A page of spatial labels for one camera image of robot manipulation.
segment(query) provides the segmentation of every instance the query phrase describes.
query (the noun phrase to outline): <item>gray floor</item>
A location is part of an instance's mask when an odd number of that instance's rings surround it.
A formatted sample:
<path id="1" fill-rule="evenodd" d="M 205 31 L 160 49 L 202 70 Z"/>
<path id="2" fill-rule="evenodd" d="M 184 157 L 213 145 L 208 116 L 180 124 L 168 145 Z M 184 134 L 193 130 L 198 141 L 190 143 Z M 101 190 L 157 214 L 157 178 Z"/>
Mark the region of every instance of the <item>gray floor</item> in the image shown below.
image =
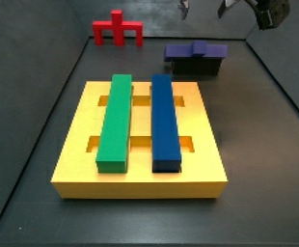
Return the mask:
<path id="1" fill-rule="evenodd" d="M 168 72 L 166 43 L 102 47 L 89 41 L 69 77 L 13 198 L 0 244 L 299 243 L 299 114 L 243 41 L 227 43 L 219 75 L 198 81 L 228 176 L 217 200 L 62 200 L 50 186 L 65 133 L 86 80 Z"/>

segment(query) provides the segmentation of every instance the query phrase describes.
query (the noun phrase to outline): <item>green bar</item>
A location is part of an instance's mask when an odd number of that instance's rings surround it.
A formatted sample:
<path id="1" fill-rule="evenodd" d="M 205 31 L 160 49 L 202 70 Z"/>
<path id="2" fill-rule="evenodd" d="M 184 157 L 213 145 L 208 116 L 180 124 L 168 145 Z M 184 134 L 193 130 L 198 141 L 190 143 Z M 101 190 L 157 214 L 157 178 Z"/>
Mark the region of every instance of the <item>green bar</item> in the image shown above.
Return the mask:
<path id="1" fill-rule="evenodd" d="M 100 173 L 128 170 L 130 74 L 113 74 L 94 163 Z"/>

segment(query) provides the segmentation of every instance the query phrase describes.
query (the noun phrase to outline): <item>purple block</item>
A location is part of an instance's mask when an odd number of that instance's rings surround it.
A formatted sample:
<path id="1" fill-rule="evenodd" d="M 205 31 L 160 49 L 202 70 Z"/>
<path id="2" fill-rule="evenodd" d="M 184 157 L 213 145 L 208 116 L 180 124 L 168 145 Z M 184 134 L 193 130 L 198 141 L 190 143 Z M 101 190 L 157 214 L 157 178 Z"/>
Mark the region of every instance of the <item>purple block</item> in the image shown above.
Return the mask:
<path id="1" fill-rule="evenodd" d="M 165 46 L 165 62 L 173 58 L 188 58 L 192 55 L 192 47 L 189 44 L 166 44 Z"/>
<path id="2" fill-rule="evenodd" d="M 204 58 L 225 58 L 227 45 L 225 44 L 208 44 L 205 47 Z"/>
<path id="3" fill-rule="evenodd" d="M 205 41 L 193 41 L 192 44 L 166 44 L 165 46 L 165 62 L 170 62 L 176 58 L 216 58 L 227 57 L 225 44 L 205 44 Z"/>
<path id="4" fill-rule="evenodd" d="M 205 55 L 205 41 L 192 42 L 192 57 L 202 57 Z"/>

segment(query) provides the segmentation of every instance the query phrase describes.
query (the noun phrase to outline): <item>rectangular slot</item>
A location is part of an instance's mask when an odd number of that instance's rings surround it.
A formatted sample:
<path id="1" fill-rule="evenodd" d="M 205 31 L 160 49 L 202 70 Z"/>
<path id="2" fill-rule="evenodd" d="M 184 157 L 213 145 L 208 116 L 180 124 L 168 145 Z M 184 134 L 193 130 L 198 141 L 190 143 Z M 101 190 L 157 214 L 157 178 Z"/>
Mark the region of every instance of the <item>rectangular slot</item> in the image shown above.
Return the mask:
<path id="1" fill-rule="evenodd" d="M 181 152 L 194 152 L 192 136 L 178 136 Z"/>
<path id="2" fill-rule="evenodd" d="M 100 96 L 97 101 L 97 106 L 106 106 L 108 96 Z"/>
<path id="3" fill-rule="evenodd" d="M 178 173 L 181 153 L 177 136 L 170 78 L 152 76 L 152 172 Z"/>
<path id="4" fill-rule="evenodd" d="M 182 96 L 174 96 L 173 97 L 173 103 L 174 103 L 176 107 L 185 107 Z"/>
<path id="5" fill-rule="evenodd" d="M 130 136 L 130 152 L 152 152 L 150 136 Z"/>
<path id="6" fill-rule="evenodd" d="M 132 106 L 149 106 L 150 97 L 149 96 L 132 96 Z"/>
<path id="7" fill-rule="evenodd" d="M 94 163 L 100 173 L 125 173 L 130 131 L 130 75 L 112 76 Z"/>
<path id="8" fill-rule="evenodd" d="M 100 136 L 90 136 L 88 145 L 86 145 L 86 152 L 96 152 L 97 151 L 97 146 L 100 142 Z"/>

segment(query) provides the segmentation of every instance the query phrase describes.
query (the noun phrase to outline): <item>dark surface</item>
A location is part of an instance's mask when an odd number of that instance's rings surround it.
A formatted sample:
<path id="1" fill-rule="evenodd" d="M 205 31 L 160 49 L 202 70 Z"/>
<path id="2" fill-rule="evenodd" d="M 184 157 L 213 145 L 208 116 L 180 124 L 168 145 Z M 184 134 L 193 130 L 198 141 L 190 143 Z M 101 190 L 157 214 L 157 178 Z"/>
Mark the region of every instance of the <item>dark surface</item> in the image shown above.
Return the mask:
<path id="1" fill-rule="evenodd" d="M 288 18 L 275 30 L 253 28 L 247 42 L 299 108 L 299 0 L 289 0 Z"/>
<path id="2" fill-rule="evenodd" d="M 124 11 L 124 20 L 141 21 L 144 37 L 245 39 L 256 20 L 244 1 L 217 18 L 217 0 L 189 1 L 189 11 L 181 20 L 178 0 L 66 0 L 80 17 L 89 36 L 94 20 L 109 20 L 110 11 Z"/>
<path id="3" fill-rule="evenodd" d="M 0 244 L 299 243 L 299 113 L 241 41 L 216 77 L 198 78 L 228 177 L 217 200 L 62 200 L 50 185 L 86 80 L 168 71 L 164 47 L 189 41 L 86 46 L 0 221 Z M 174 80 L 189 78 L 174 77 Z"/>
<path id="4" fill-rule="evenodd" d="M 86 40 L 64 0 L 0 1 L 0 213 Z"/>

